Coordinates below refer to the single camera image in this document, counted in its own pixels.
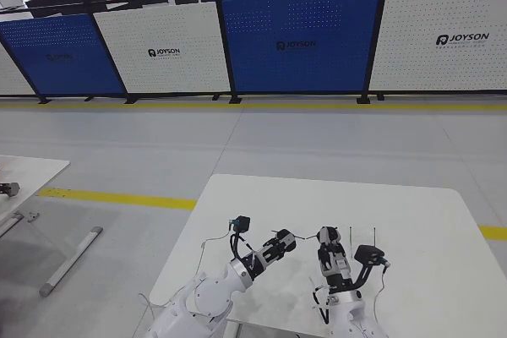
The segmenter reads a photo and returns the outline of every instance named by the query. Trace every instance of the gray floor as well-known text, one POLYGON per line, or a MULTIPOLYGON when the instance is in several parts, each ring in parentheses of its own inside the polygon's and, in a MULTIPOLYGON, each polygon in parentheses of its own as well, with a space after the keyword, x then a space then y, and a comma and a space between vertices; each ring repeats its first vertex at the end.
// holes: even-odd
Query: gray floor
MULTIPOLYGON (((488 96, 386 102, 507 105, 488 96)), ((507 226, 507 111, 34 105, 0 110, 0 154, 70 160, 52 187, 183 199, 197 199, 213 173, 453 188, 478 224, 507 226)), ((61 254, 25 223, 0 240, 1 337, 142 336, 151 317, 137 293, 150 293, 189 212, 42 197, 29 207, 49 236, 72 245, 93 226, 105 231, 46 299, 37 291, 61 254)), ((507 275, 507 242, 489 244, 507 275)), ((294 335, 243 333, 253 336, 294 335)))

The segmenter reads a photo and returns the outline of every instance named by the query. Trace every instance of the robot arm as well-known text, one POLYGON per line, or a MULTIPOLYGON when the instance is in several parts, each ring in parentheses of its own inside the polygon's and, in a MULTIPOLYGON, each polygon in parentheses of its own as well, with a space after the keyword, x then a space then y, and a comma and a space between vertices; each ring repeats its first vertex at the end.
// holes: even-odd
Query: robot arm
POLYGON ((297 246, 293 234, 284 229, 260 250, 252 250, 252 253, 241 258, 237 251, 237 241, 243 240, 240 233, 249 229, 249 218, 240 216, 232 224, 234 234, 231 237, 231 247, 235 259, 226 264, 223 277, 207 278, 204 272, 199 272, 171 300, 144 338, 211 337, 232 310, 231 295, 234 292, 244 293, 269 265, 297 246), (186 307, 186 301, 192 293, 199 314, 190 313, 186 307))
MULTIPOLYGON (((329 284, 328 309, 319 309, 321 316, 330 327, 330 337, 334 338, 388 338, 377 321, 364 313, 365 302, 358 290, 366 283, 372 268, 384 265, 383 273, 390 267, 384 252, 370 245, 360 245, 355 260, 363 265, 355 282, 346 252, 340 244, 340 233, 334 227, 324 226, 317 234, 319 240, 318 258, 321 273, 329 284)), ((313 299, 319 304, 313 292, 313 299)))

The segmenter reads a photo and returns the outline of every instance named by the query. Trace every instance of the table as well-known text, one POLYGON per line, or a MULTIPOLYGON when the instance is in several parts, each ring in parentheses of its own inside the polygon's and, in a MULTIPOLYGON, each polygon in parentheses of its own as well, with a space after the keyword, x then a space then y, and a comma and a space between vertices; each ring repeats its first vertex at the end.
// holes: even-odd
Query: table
MULTIPOLYGON (((0 155, 0 183, 17 182, 21 189, 17 196, 9 198, 0 195, 0 237, 12 226, 25 218, 19 208, 26 200, 32 197, 53 178, 58 176, 69 166, 69 161, 48 160, 31 157, 18 157, 0 155)), ((39 214, 30 212, 27 215, 29 225, 35 221, 39 214)), ((38 227, 34 226, 36 234, 39 234, 46 241, 49 240, 38 227)), ((40 294, 46 297, 51 293, 56 284, 64 277, 69 268, 73 266, 80 255, 88 248, 94 238, 101 232, 100 227, 95 227, 73 251, 63 253, 68 259, 58 268, 49 281, 40 289, 40 294)), ((63 245, 55 244, 55 248, 64 248, 63 245)))
MULTIPOLYGON (((399 338, 507 337, 507 280, 461 196, 444 188, 310 181, 274 177, 214 175, 178 238, 150 301, 163 304, 193 275, 200 244, 226 233, 227 220, 251 217, 243 235, 254 249, 286 228, 307 237, 321 226, 338 226, 350 253, 373 241, 392 266, 379 296, 378 318, 389 336, 399 338)), ((245 294, 235 293, 229 320, 327 336, 312 309, 308 278, 322 282, 317 240, 275 262, 245 294)), ((232 258, 227 239, 206 244, 200 270, 221 276, 232 258)), ((351 262, 353 275, 360 265, 351 262)), ((361 289, 372 313, 381 269, 361 289)))

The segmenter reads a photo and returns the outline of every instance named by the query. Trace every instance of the yellow floor line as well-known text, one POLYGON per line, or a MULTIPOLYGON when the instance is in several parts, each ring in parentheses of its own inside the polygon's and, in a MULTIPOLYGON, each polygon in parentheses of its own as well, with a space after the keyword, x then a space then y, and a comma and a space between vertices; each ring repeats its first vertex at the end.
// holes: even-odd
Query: yellow floor line
POLYGON ((39 196, 57 197, 60 199, 81 199, 94 202, 135 204, 157 208, 193 210, 197 203, 194 199, 172 199, 168 197, 142 196, 131 194, 100 193, 96 191, 44 188, 39 196))
POLYGON ((440 105, 440 104, 339 104, 339 103, 248 103, 230 105, 227 103, 200 102, 139 102, 134 105, 122 103, 58 103, 46 105, 36 103, 0 103, 0 108, 37 109, 140 109, 140 108, 203 108, 203 109, 367 109, 367 110, 431 110, 431 111, 507 111, 507 105, 440 105))
MULTIPOLYGON (((134 204, 156 208, 193 210, 197 203, 194 199, 172 199, 158 196, 142 196, 132 194, 100 193, 96 191, 44 188, 39 196, 56 197, 60 199, 81 199, 93 202, 134 204)), ((504 226, 479 226, 482 235, 486 239, 507 241, 507 227, 504 226)))
POLYGON ((497 239, 499 241, 507 241, 507 227, 504 226, 479 226, 482 235, 486 239, 497 239))

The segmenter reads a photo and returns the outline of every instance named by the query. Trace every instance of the blue panel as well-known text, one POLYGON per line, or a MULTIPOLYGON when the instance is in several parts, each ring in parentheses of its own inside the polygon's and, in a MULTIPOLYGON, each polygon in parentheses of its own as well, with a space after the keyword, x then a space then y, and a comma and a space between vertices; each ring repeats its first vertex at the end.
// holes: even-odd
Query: blue panel
POLYGON ((362 90, 378 0, 223 0, 238 91, 362 90))
POLYGON ((0 33, 43 95, 123 93, 88 14, 0 22, 0 33))

